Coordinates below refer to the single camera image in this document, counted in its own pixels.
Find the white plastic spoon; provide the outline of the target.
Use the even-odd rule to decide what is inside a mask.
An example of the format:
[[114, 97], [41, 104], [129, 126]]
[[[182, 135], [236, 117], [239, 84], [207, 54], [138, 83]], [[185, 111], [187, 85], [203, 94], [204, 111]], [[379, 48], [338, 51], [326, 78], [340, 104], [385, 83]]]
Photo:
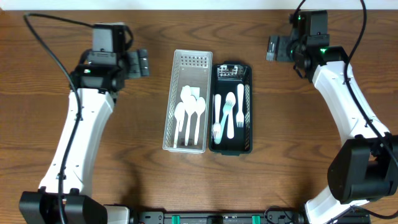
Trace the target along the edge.
[[228, 115], [228, 125], [227, 125], [227, 138], [234, 138], [234, 123], [233, 123], [233, 108], [236, 104], [236, 97], [233, 92], [229, 92], [226, 95], [226, 101], [230, 104], [231, 108]]
[[[191, 95], [192, 95], [191, 87], [189, 85], [185, 85], [182, 88], [181, 93], [180, 93], [180, 98], [181, 98], [182, 102], [185, 103], [187, 98]], [[182, 118], [180, 119], [180, 125], [179, 125], [180, 132], [182, 132], [184, 119], [185, 119], [185, 115], [183, 115]]]
[[192, 117], [192, 114], [195, 112], [196, 104], [197, 104], [196, 98], [192, 95], [188, 96], [186, 98], [186, 101], [184, 102], [185, 111], [188, 116], [187, 126], [186, 126], [186, 131], [185, 131], [185, 145], [186, 146], [188, 145], [188, 140], [189, 140], [189, 136], [190, 136], [191, 117]]
[[174, 148], [177, 147], [178, 143], [178, 134], [180, 132], [180, 124], [182, 119], [185, 117], [185, 106], [183, 102], [179, 102], [175, 107], [174, 117], [176, 119], [176, 127], [174, 134]]
[[194, 135], [194, 145], [198, 144], [198, 137], [200, 132], [200, 116], [205, 111], [206, 103], [203, 97], [199, 97], [197, 99], [197, 107], [196, 107], [196, 114], [197, 114], [197, 122], [195, 126], [195, 135]]

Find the white plastic fork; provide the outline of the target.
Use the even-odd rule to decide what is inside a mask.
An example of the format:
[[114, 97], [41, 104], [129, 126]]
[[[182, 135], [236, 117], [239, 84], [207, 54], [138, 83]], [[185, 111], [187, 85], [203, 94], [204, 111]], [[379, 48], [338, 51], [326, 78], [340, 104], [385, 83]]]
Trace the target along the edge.
[[236, 115], [236, 123], [238, 128], [242, 128], [244, 123], [244, 115], [243, 115], [244, 85], [243, 84], [240, 83], [237, 85], [237, 92], [238, 92], [238, 113]]
[[213, 125], [213, 137], [214, 139], [217, 139], [221, 132], [221, 125], [220, 125], [221, 95], [220, 94], [215, 95], [214, 103], [215, 103], [215, 123]]

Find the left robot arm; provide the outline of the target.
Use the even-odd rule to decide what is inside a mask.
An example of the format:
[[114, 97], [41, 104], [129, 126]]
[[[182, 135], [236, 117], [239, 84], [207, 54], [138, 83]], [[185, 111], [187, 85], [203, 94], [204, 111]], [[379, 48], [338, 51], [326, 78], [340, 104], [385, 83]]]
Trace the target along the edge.
[[35, 192], [25, 191], [19, 210], [27, 223], [137, 223], [125, 205], [92, 199], [101, 136], [125, 81], [149, 75], [147, 51], [129, 51], [131, 30], [122, 22], [93, 24], [93, 46], [67, 75], [68, 114], [52, 163]]

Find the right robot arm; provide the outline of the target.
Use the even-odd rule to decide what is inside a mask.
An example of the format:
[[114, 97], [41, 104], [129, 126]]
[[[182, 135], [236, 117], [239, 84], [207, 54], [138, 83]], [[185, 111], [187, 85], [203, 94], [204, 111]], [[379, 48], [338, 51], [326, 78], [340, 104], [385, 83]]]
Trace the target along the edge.
[[266, 59], [293, 62], [300, 78], [320, 92], [335, 121], [341, 149], [328, 168], [328, 185], [305, 203], [307, 223], [333, 223], [364, 204], [397, 192], [397, 136], [380, 122], [354, 79], [349, 56], [331, 46], [326, 10], [296, 10], [289, 35], [272, 35]]

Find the pale green plastic fork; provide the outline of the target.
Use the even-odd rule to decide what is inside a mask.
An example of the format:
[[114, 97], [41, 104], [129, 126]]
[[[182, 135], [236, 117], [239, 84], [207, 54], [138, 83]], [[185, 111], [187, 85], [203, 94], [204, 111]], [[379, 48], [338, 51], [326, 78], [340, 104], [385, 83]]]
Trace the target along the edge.
[[235, 103], [233, 101], [226, 101], [226, 103], [224, 104], [223, 116], [221, 119], [221, 123], [219, 125], [217, 125], [218, 130], [216, 131], [216, 133], [214, 133], [214, 143], [215, 144], [220, 144], [220, 142], [222, 140], [226, 119], [227, 119], [228, 115], [230, 114], [230, 112], [232, 111], [234, 105], [235, 105]]

